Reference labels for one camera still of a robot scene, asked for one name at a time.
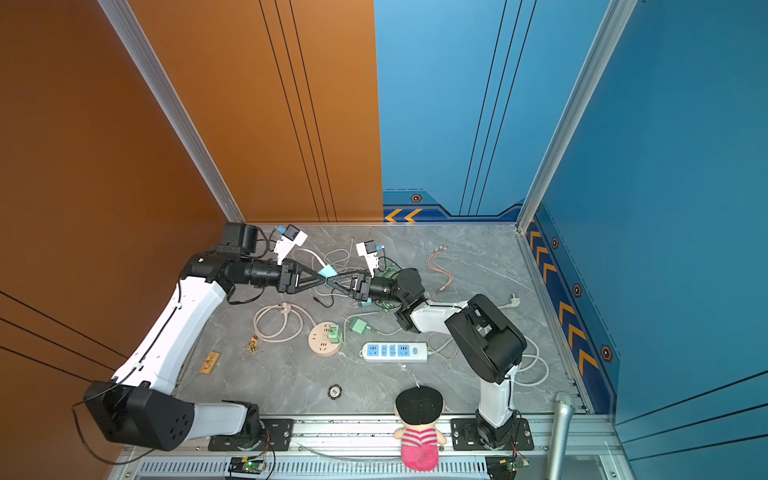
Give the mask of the green charger adapter front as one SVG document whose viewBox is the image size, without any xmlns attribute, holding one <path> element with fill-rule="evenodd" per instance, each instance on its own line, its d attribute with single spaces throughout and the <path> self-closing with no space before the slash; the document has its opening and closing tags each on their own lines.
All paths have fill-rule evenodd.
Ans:
<svg viewBox="0 0 768 480">
<path fill-rule="evenodd" d="M 349 329 L 351 332 L 354 332 L 358 335 L 363 335 L 367 331 L 372 331 L 373 328 L 369 325 L 368 322 L 364 321 L 362 318 L 354 317 L 351 320 Z"/>
</svg>

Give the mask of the light green charger adapter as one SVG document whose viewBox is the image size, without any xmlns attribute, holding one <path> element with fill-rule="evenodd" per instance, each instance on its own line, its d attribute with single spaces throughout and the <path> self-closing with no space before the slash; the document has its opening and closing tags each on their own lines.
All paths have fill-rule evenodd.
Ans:
<svg viewBox="0 0 768 480">
<path fill-rule="evenodd" d="M 331 324 L 327 330 L 328 340 L 331 344 L 339 344 L 342 342 L 342 330 L 336 324 Z"/>
</svg>

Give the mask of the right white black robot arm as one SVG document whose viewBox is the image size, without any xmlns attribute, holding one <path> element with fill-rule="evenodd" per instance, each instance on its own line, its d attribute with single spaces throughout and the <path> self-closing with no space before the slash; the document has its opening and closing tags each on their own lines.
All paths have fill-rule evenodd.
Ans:
<svg viewBox="0 0 768 480">
<path fill-rule="evenodd" d="M 514 380 L 527 348 L 523 333 L 486 296 L 441 304 L 429 301 L 419 272 L 406 268 L 391 277 L 337 275 L 331 288 L 355 300 L 393 302 L 399 326 L 413 333 L 446 334 L 480 378 L 476 428 L 482 444 L 501 449 L 513 442 Z"/>
</svg>

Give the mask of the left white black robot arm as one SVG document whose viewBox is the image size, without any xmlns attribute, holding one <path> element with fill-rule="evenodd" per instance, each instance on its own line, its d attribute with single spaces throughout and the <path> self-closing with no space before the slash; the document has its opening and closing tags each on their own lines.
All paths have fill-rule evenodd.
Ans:
<svg viewBox="0 0 768 480">
<path fill-rule="evenodd" d="M 276 242 L 259 240 L 255 225 L 229 223 L 219 244 L 190 258 L 166 308 L 144 340 L 107 382 L 94 381 L 83 403 L 106 440 L 171 451 L 204 437 L 224 437 L 241 449 L 261 442 L 257 405 L 190 403 L 173 395 L 176 381 L 211 314 L 240 285 L 294 294 L 325 283 L 320 271 L 288 259 L 306 239 L 293 225 Z"/>
</svg>

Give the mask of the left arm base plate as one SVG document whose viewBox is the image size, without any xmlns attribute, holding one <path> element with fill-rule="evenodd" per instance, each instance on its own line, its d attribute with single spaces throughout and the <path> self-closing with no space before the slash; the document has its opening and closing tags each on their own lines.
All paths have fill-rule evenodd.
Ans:
<svg viewBox="0 0 768 480">
<path fill-rule="evenodd" d="M 259 453 L 265 449 L 277 452 L 290 447 L 294 421 L 289 418 L 260 419 L 255 433 L 245 431 L 235 435 L 217 435 L 210 438 L 207 449 L 212 452 Z"/>
</svg>

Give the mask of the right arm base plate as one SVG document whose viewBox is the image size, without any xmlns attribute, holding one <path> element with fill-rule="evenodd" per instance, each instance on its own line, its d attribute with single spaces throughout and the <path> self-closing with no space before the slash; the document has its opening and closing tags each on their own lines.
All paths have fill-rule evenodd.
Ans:
<svg viewBox="0 0 768 480">
<path fill-rule="evenodd" d="M 480 417 L 453 418 L 451 439 L 456 451 L 533 451 L 533 434 L 527 419 L 513 415 L 503 426 L 492 427 Z"/>
</svg>

